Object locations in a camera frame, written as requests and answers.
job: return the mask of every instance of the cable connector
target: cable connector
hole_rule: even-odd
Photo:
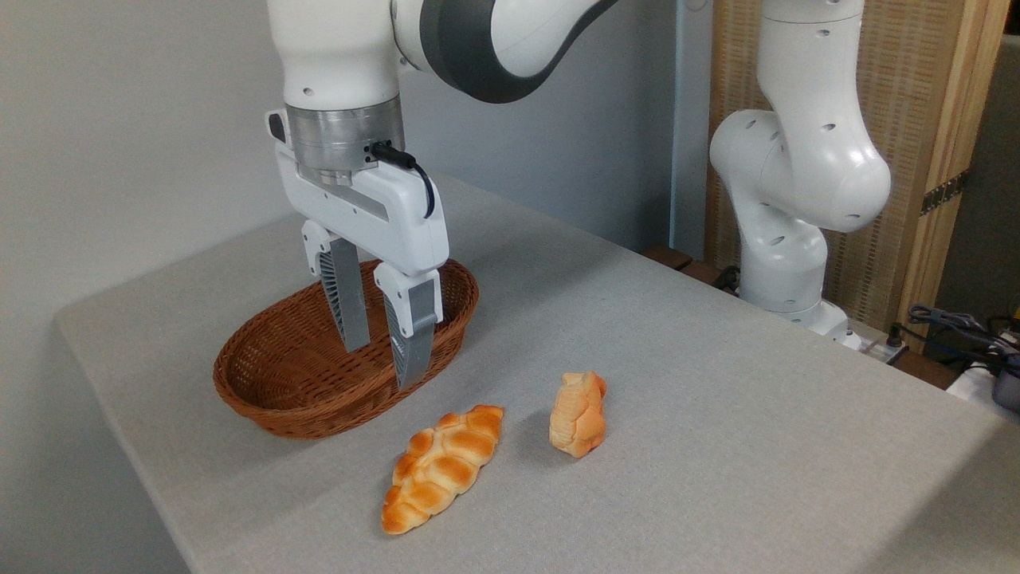
[[[382,142],[373,143],[370,150],[372,155],[374,155],[377,159],[386,161],[392,165],[397,165],[398,167],[413,169],[414,166],[418,164],[418,160],[415,159],[410,153],[401,151],[393,146],[386,145]]]
[[[903,333],[900,331],[899,325],[889,327],[889,336],[885,338],[885,345],[894,349],[903,347]]]

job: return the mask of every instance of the braided bread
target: braided bread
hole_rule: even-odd
[[[492,460],[502,424],[503,409],[478,405],[412,436],[382,502],[382,530],[403,534],[421,526],[466,492]]]
[[[575,459],[602,445],[606,436],[602,416],[605,396],[606,381],[594,371],[564,374],[549,417],[549,442]]]

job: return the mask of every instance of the wicker basket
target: wicker basket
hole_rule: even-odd
[[[378,261],[361,263],[371,343],[347,353],[319,283],[250,319],[226,342],[213,367],[219,397],[239,415],[277,436],[315,439],[366,423],[425,384],[460,351],[478,302],[464,265],[440,267],[444,321],[436,326],[424,378],[403,392],[390,351]]]

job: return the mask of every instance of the bread roll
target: bread roll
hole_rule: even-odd
[[[500,440],[503,409],[478,405],[464,415],[445,415],[435,428],[411,437],[393,469],[382,502],[382,530],[403,534],[445,511],[478,478]]]
[[[603,397],[606,381],[594,371],[564,374],[549,418],[549,442],[575,459],[602,445],[606,436]]]

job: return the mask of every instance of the gray gripper finger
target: gray gripper finger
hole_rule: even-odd
[[[346,239],[329,243],[328,253],[319,253],[319,272],[333,320],[347,353],[353,353],[370,342],[368,314],[365,312],[365,292],[361,285],[358,248]]]
[[[410,291],[408,299],[414,321],[414,333],[409,337],[401,334],[393,303],[389,298],[384,298],[386,320],[390,328],[390,347],[393,349],[393,362],[397,368],[397,384],[400,390],[420,381],[428,370],[428,362],[432,355],[432,334],[436,331],[436,314],[431,311],[430,301],[432,294],[431,280],[413,286]]]

